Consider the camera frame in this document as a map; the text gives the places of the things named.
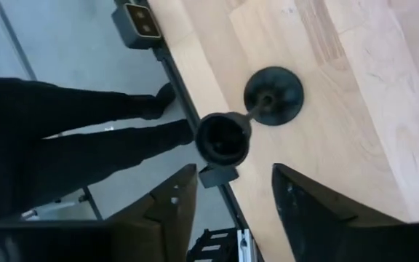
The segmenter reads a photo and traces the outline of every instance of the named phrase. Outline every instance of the metal frame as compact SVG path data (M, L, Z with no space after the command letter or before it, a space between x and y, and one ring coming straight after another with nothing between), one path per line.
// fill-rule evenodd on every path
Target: metal frame
M248 229L237 231L239 262L258 262L255 240Z
M138 4L144 4L148 6L148 2L146 0L137 1ZM153 47L153 53L156 59L161 62L164 67L164 71L166 72L169 81L171 82L172 86L175 88L175 92L177 94L177 98L183 107L185 112L185 116L192 128L195 132L199 122L200 117L196 112L195 105L188 94L188 91L183 83L182 77L179 74L177 66L172 59L171 53L169 48L167 47L164 41L161 42L159 46ZM232 168L229 172L237 172L235 168ZM248 224L245 221L242 211L240 210L240 206L237 203L236 197L232 192L231 187L228 183L218 186L221 195L223 196L224 202L229 209L229 213L231 214L232 220L236 228L238 229L248 229Z

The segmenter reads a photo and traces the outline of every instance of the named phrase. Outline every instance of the black plastic part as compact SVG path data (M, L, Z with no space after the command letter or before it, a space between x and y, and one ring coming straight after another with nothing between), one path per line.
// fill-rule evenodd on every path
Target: black plastic part
M196 165L187 164L150 191L155 203L144 218L160 222L169 261L184 261L196 208Z
M419 224L348 226L291 175L299 173L274 165L274 199L297 262L419 261Z
M149 49L161 41L161 33L147 7L123 4L111 17L126 47Z
M302 108L303 86L299 78L285 68L264 68L250 78L244 92L249 112L261 101L268 101L268 105L254 115L257 122L268 126L285 124Z
M200 171L199 177L203 187L212 188L215 186L222 186L236 180L239 178L239 174L237 172L233 172L230 167L214 168L206 166L202 171Z
M237 229L205 229L188 251L187 262L194 261L238 262Z
M238 113L214 113L202 119L195 144L201 157L215 167L236 167L248 155L252 128Z

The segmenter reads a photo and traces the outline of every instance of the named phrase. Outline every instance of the black stand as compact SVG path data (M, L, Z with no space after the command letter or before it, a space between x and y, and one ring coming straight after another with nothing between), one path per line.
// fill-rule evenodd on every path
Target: black stand
M291 71L270 67L258 71L245 87L244 102L252 113L263 101L266 104L253 118L268 126L279 126L294 119L304 100L303 86Z
M244 102L248 114L214 113L202 119L196 147L209 166L200 173L205 188L238 178L221 172L241 164L248 155L252 128L250 120L278 126L294 119L302 108L303 87L294 73L280 67L258 71L248 81Z

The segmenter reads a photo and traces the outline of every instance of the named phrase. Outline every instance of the black rubber base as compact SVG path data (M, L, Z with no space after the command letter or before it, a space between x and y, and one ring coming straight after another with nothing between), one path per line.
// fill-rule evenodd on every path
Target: black rubber base
M291 71L269 67L258 71L247 83L245 107L250 112L258 103L267 103L254 119L261 124L278 126L294 119L304 100L303 86Z

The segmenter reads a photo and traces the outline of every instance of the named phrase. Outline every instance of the wooden tabletop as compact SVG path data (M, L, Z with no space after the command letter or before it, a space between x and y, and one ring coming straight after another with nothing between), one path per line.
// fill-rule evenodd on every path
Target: wooden tabletop
M402 221L419 221L419 1L149 0L201 117L245 113L268 66L305 88L299 115L252 122L231 183L267 261L294 261L271 189L273 163Z

